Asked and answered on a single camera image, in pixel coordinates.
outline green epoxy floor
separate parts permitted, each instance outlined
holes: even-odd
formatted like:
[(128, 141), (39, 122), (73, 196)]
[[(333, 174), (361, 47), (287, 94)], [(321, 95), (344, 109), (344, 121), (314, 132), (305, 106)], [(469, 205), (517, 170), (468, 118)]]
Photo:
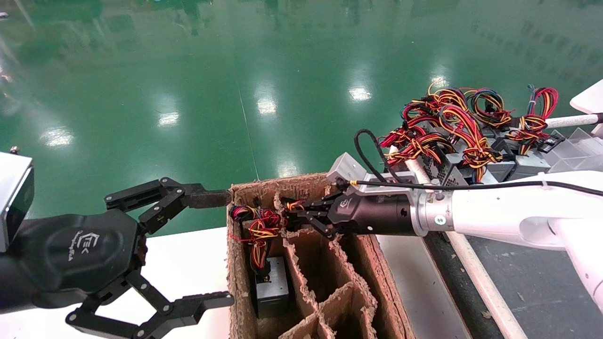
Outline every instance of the green epoxy floor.
[[(603, 77), (603, 1), (18, 0), (0, 11), (0, 149), (36, 163), (30, 218), (95, 214), (162, 176), (209, 189), (326, 171), (432, 79), (556, 115)], [(160, 234), (224, 225), (184, 211)]]

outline robotic arm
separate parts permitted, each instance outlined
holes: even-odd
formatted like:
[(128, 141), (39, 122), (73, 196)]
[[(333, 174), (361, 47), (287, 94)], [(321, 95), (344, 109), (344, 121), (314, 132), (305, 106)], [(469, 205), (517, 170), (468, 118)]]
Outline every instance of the robotic arm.
[[(383, 176), (392, 180), (391, 174)], [(403, 182), (417, 183), (412, 172), (397, 176)], [(374, 175), (344, 153), (327, 177), (341, 192), (306, 202), (304, 210), (289, 213), (289, 222), (310, 223), (330, 239), (337, 233), (425, 236), (430, 231), (456, 231), (538, 249), (565, 250), (603, 312), (603, 216), (598, 211), (603, 197), (547, 184), (567, 183), (601, 191), (601, 172), (542, 174), (498, 186), (506, 188), (469, 186), (441, 191), (434, 186), (425, 191), (379, 186)], [(535, 179), (541, 184), (513, 187), (513, 183)], [(375, 185), (353, 185), (354, 180)]]
[[(207, 309), (233, 304), (228, 292), (170, 302), (140, 273), (147, 234), (186, 207), (225, 206), (227, 191), (162, 178), (106, 196), (107, 212), (102, 214), (24, 220), (34, 193), (32, 161), (0, 153), (0, 163), (0, 314), (82, 303), (66, 318), (81, 332), (159, 339), (174, 328), (196, 325)], [(153, 203), (139, 221), (126, 214)], [(138, 326), (95, 315), (130, 288), (155, 308), (147, 322)]]

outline cardboard box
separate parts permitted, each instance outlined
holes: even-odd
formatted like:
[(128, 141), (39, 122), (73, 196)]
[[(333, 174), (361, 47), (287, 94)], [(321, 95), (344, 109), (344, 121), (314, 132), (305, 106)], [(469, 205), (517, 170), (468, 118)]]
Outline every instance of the cardboard box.
[[(233, 204), (283, 211), (280, 197), (318, 200), (334, 188), (325, 174), (233, 185)], [(241, 227), (227, 216), (228, 232)], [(373, 235), (337, 236), (328, 241), (312, 229), (284, 232), (270, 256), (284, 256), (294, 302), (275, 318), (258, 319), (247, 245), (228, 239), (231, 339), (414, 339), (412, 327), (379, 243)]]

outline metal screw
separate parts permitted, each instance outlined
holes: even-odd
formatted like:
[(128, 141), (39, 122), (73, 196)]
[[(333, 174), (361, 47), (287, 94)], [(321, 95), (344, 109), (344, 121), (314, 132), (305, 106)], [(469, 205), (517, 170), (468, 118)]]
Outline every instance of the metal screw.
[[(432, 179), (431, 180), (431, 184), (434, 186), (439, 186), (441, 184), (440, 180), (438, 178)], [(435, 199), (440, 201), (444, 198), (444, 194), (442, 193), (441, 189), (435, 189), (434, 190), (435, 193)]]

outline black wire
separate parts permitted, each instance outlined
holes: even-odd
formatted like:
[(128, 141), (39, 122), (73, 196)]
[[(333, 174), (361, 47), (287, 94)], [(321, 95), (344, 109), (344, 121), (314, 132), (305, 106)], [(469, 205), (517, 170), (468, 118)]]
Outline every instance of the black wire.
[(371, 139), (373, 140), (374, 144), (377, 146), (377, 150), (379, 151), (379, 155), (381, 155), (381, 159), (385, 163), (385, 166), (387, 166), (387, 161), (385, 160), (385, 156), (383, 155), (383, 152), (381, 152), (381, 147), (379, 146), (379, 142), (377, 141), (377, 138), (375, 137), (375, 135), (373, 134), (373, 132), (371, 132), (371, 131), (369, 131), (369, 130), (367, 130), (365, 128), (363, 128), (362, 130), (357, 131), (356, 135), (354, 136), (354, 146), (356, 147), (356, 151), (358, 152), (358, 155), (360, 156), (360, 158), (362, 159), (362, 161), (364, 161), (364, 163), (366, 164), (366, 166), (368, 167), (368, 169), (370, 169), (371, 172), (373, 172), (373, 174), (377, 177), (377, 179), (379, 179), (380, 182), (385, 182), (385, 178), (381, 175), (381, 173), (379, 173), (378, 170), (375, 169), (375, 167), (373, 166), (373, 164), (364, 155), (364, 152), (362, 151), (362, 147), (360, 147), (360, 140), (358, 138), (363, 133), (364, 134), (368, 134), (371, 137)]
[[(510, 188), (510, 187), (526, 187), (526, 186), (544, 186), (542, 181), (528, 181), (528, 182), (503, 182), (493, 185), (471, 185), (471, 186), (431, 186), (421, 185), (415, 183), (394, 183), (394, 182), (366, 182), (358, 180), (358, 185), (368, 186), (388, 186), (388, 187), (401, 187), (401, 188), (412, 188), (412, 189), (441, 189), (442, 191), (463, 191), (470, 189), (495, 189), (495, 188)], [(573, 185), (564, 182), (550, 182), (546, 181), (546, 185), (552, 187), (566, 188), (574, 191), (598, 195), (603, 197), (603, 191), (598, 191), (592, 188), (586, 188), (578, 185)]]

